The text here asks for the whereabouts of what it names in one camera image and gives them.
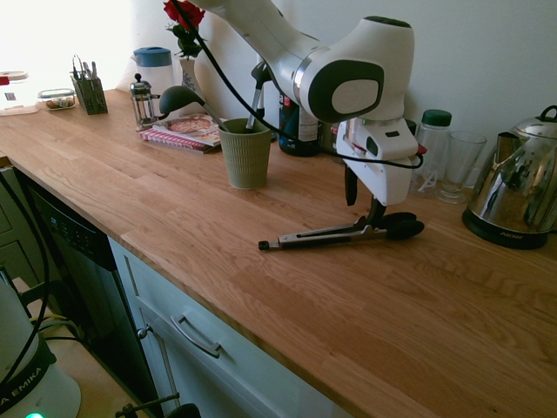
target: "white vase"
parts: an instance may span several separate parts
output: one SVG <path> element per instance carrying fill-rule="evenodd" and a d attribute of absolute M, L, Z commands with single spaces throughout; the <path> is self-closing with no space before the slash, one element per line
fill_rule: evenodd
<path fill-rule="evenodd" d="M 203 92 L 201 91 L 198 80 L 195 77 L 195 58 L 179 57 L 178 61 L 180 63 L 180 67 L 182 67 L 182 85 L 192 90 L 194 93 L 200 96 L 202 100 L 205 101 Z M 180 116 L 191 115 L 192 113 L 207 112 L 199 103 L 191 103 L 188 104 L 186 107 L 180 109 Z"/>

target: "black cable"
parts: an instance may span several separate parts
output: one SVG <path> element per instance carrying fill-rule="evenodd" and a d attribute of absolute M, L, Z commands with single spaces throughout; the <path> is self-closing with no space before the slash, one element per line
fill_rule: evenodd
<path fill-rule="evenodd" d="M 48 299 L 49 299 L 50 268 L 49 268 L 48 257 L 47 257 L 47 254 L 46 254 L 46 248 L 43 245 L 43 241 L 41 240 L 41 236 L 39 235 L 37 229 L 35 228 L 35 224 L 33 224 L 33 219 L 31 219 L 30 215 L 25 210 L 25 207 L 23 206 L 23 203 L 21 202 L 19 197 L 15 194 L 15 192 L 13 191 L 11 186 L 8 184 L 8 181 L 3 177 L 2 173 L 0 173 L 0 183 L 2 183 L 3 187 L 6 189 L 6 191 L 10 195 L 10 197 L 16 203 L 17 208 L 20 210 L 23 217 L 25 218 L 25 221 L 29 225 L 29 228 L 31 229 L 31 232 L 33 233 L 33 236 L 35 237 L 35 240 L 37 241 L 39 251 L 40 251 L 41 257 L 43 259 L 43 268 L 44 268 L 43 304 L 41 305 L 41 310 L 39 311 L 39 315 L 37 317 L 37 322 L 36 322 L 35 326 L 33 327 L 33 330 L 31 331 L 29 339 L 27 340 L 27 342 L 25 342 L 25 345 L 23 346 L 21 353 L 16 358 L 16 361 L 14 362 L 14 364 L 11 366 L 10 371 L 4 376 L 2 381 L 0 381 L 0 391 L 1 391 L 2 386 L 16 372 L 17 367 L 19 366 L 19 364 L 23 360 L 24 356 L 27 354 L 27 351 L 29 351 L 31 343 L 33 342 L 33 340 L 37 336 L 38 329 L 41 326 L 41 322 L 43 321 L 44 312 L 46 311 L 46 306 L 48 304 Z"/>
<path fill-rule="evenodd" d="M 324 148 L 320 145 L 306 144 L 304 141 L 300 141 L 298 138 L 294 137 L 293 135 L 291 135 L 291 134 L 289 134 L 289 133 L 287 133 L 287 132 L 285 132 L 285 131 L 283 131 L 279 128 L 276 128 L 273 125 L 271 125 L 270 123 L 266 122 L 263 118 L 261 118 L 258 115 L 256 110 L 253 110 L 252 107 L 249 104 L 247 104 L 247 102 L 236 91 L 236 89 L 234 88 L 234 86 L 232 85 L 232 83 L 230 82 L 228 77 L 223 73 L 222 69 L 220 68 L 220 65 L 218 65 L 217 60 L 215 59 L 215 57 L 212 55 L 211 51 L 209 50 L 209 47 L 206 45 L 203 38 L 199 35 L 198 30 L 191 23 L 190 18 L 187 16 L 187 13 L 184 12 L 182 7 L 178 3 L 178 0 L 171 0 L 171 2 L 172 2 L 172 4 L 174 4 L 174 7 L 176 7 L 176 9 L 178 10 L 179 15 L 188 24 L 189 30 L 191 31 L 191 33 L 193 33 L 195 38 L 198 40 L 199 45 L 201 45 L 201 48 L 203 48 L 203 51 L 205 51 L 205 54 L 207 54 L 207 57 L 209 58 L 209 61 L 211 61 L 211 64 L 212 64 L 213 68 L 215 69 L 217 74 L 220 76 L 220 78 L 223 80 L 226 87 L 228 87 L 228 90 L 230 90 L 232 95 L 245 107 L 245 109 L 248 112 L 250 112 L 250 114 L 252 114 L 252 116 L 255 117 L 255 119 L 257 119 L 259 122 L 261 122 L 263 124 L 263 126 L 265 126 L 266 128 L 268 128 L 272 131 L 275 131 L 281 137 L 286 137 L 286 138 L 296 142 L 296 144 L 298 144 L 298 145 L 305 146 L 305 147 L 310 147 L 310 148 L 313 148 L 313 149 L 317 148 L 317 149 L 319 149 L 320 152 L 323 152 L 324 154 L 330 155 L 332 157 L 340 157 L 340 158 L 343 158 L 343 159 L 349 159 L 351 161 L 358 161 L 360 163 L 375 163 L 375 164 L 392 165 L 392 166 L 395 166 L 395 167 L 407 168 L 409 170 L 415 170 L 415 169 L 420 168 L 422 166 L 422 164 L 424 162 L 424 159 L 420 155 L 418 155 L 418 157 L 419 157 L 419 164 L 418 165 L 406 165 L 406 164 L 400 164 L 400 163 L 393 163 L 392 161 L 388 161 L 388 160 L 385 160 L 385 159 L 367 159 L 367 158 L 356 158 L 356 157 L 352 157 L 352 156 L 348 156 L 348 155 L 341 155 L 341 154 L 338 154 L 336 152 L 329 151 L 329 150 L 327 150 L 326 148 Z"/>

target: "magazine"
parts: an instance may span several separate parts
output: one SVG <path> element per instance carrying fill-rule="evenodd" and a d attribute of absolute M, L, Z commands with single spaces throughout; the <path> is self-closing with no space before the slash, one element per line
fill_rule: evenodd
<path fill-rule="evenodd" d="M 217 123 L 212 120 L 211 116 L 201 113 L 168 121 L 163 120 L 154 124 L 152 129 L 210 146 L 220 144 Z"/>
<path fill-rule="evenodd" d="M 162 131 L 157 131 L 156 129 L 148 129 L 147 131 L 141 131 L 139 133 L 141 139 L 145 139 L 149 142 L 154 142 L 162 145 L 169 145 L 175 148 L 181 148 L 187 151 L 200 152 L 206 154 L 220 148 L 220 145 L 207 145 L 201 144 L 197 141 L 192 141 L 190 139 L 181 138 L 172 133 L 166 133 Z"/>

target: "electric kettle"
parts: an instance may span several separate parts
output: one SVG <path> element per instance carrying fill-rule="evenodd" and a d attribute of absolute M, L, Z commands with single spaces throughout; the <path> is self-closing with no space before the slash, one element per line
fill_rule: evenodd
<path fill-rule="evenodd" d="M 556 218 L 557 105 L 499 135 L 462 214 L 482 239 L 517 249 L 543 246 Z"/>

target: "green ceramic cup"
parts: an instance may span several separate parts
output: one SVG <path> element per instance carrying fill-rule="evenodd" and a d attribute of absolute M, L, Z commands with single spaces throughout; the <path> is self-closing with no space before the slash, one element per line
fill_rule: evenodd
<path fill-rule="evenodd" d="M 255 121 L 253 133 L 245 133 L 246 118 L 225 122 L 230 132 L 218 130 L 228 180 L 238 189 L 255 189 L 267 181 L 271 131 Z"/>

